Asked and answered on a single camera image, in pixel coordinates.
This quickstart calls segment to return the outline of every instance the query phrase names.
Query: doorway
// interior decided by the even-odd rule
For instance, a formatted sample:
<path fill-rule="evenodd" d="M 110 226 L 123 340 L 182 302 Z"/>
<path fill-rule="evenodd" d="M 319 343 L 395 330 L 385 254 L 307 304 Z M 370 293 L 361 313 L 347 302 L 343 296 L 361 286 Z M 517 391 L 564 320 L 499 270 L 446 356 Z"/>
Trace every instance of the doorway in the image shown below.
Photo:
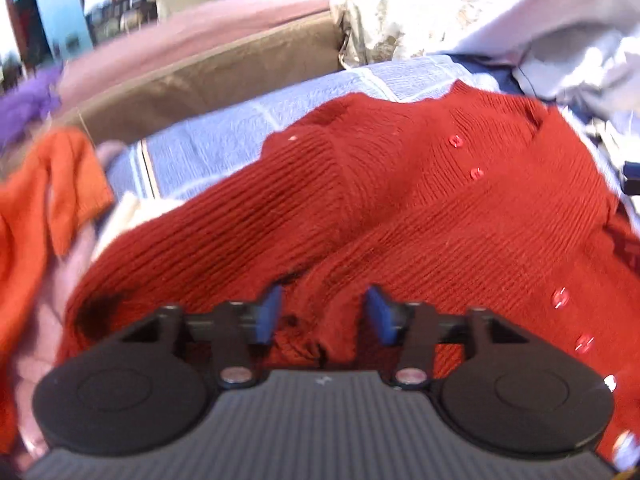
<path fill-rule="evenodd" d="M 35 68 L 53 59 L 47 36 L 42 27 L 37 0 L 14 0 L 18 25 L 22 29 L 26 52 L 24 63 Z"/>

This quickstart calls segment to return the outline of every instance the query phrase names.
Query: pink blanket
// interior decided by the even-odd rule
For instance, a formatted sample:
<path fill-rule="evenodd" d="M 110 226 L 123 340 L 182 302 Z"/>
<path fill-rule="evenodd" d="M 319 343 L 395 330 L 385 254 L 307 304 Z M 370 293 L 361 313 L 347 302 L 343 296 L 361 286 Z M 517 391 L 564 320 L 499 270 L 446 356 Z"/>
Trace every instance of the pink blanket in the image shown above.
<path fill-rule="evenodd" d="M 71 61 L 58 115 L 152 70 L 328 9 L 329 0 L 211 0 L 187 9 Z"/>

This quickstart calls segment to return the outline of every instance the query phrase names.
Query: red button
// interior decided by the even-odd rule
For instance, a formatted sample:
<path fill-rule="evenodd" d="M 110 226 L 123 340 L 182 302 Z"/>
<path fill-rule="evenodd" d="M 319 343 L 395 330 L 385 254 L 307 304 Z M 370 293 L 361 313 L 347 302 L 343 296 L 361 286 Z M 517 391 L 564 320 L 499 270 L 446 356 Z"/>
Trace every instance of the red button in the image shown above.
<path fill-rule="evenodd" d="M 451 144 L 454 148 L 460 148 L 464 143 L 465 139 L 463 139 L 459 135 L 452 135 L 449 137 L 449 144 Z"/>
<path fill-rule="evenodd" d="M 592 344 L 593 336 L 583 334 L 578 338 L 578 341 L 575 342 L 575 351 L 578 352 L 578 354 L 586 354 Z"/>
<path fill-rule="evenodd" d="M 478 180 L 479 178 L 484 177 L 484 171 L 482 171 L 480 168 L 473 168 L 471 171 L 469 171 L 469 174 L 471 175 L 471 178 L 473 180 Z"/>
<path fill-rule="evenodd" d="M 567 303 L 569 303 L 569 291 L 564 287 L 556 290 L 553 297 L 551 298 L 551 304 L 554 306 L 554 308 L 562 308 Z"/>

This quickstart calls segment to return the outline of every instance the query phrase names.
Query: button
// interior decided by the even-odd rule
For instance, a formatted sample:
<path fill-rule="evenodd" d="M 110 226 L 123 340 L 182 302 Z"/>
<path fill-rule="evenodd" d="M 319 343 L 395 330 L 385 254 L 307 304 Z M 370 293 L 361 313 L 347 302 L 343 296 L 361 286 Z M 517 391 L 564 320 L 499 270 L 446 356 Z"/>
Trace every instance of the button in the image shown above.
<path fill-rule="evenodd" d="M 449 144 L 451 144 L 454 148 L 461 148 L 464 143 L 465 139 L 463 139 L 459 135 L 452 135 L 449 137 Z"/>
<path fill-rule="evenodd" d="M 607 385 L 607 388 L 610 392 L 613 392 L 618 387 L 618 382 L 613 375 L 608 375 L 604 378 L 604 383 Z"/>
<path fill-rule="evenodd" d="M 578 354 L 586 354 L 593 344 L 593 336 L 588 334 L 583 334 L 578 338 L 578 341 L 575 342 L 575 351 Z"/>
<path fill-rule="evenodd" d="M 473 168 L 471 171 L 469 171 L 469 174 L 471 175 L 471 178 L 473 180 L 478 180 L 479 178 L 484 177 L 484 171 L 482 171 L 480 168 Z"/>
<path fill-rule="evenodd" d="M 635 434 L 626 430 L 613 445 L 613 465 L 620 471 L 633 468 L 640 460 L 640 445 Z"/>
<path fill-rule="evenodd" d="M 569 291 L 564 287 L 556 290 L 553 297 L 551 298 L 551 304 L 554 306 L 554 308 L 562 308 L 567 303 L 569 303 Z"/>

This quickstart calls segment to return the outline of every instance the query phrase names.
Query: orange garment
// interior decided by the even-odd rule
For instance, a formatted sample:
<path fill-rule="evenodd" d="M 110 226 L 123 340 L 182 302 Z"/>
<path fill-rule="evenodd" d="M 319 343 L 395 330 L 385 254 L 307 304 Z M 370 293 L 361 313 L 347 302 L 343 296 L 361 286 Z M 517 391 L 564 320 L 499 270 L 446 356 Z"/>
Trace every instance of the orange garment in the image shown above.
<path fill-rule="evenodd" d="M 8 362 L 30 318 L 50 250 L 63 256 L 76 231 L 113 201 L 90 140 L 48 133 L 0 186 L 0 452 L 17 434 Z"/>

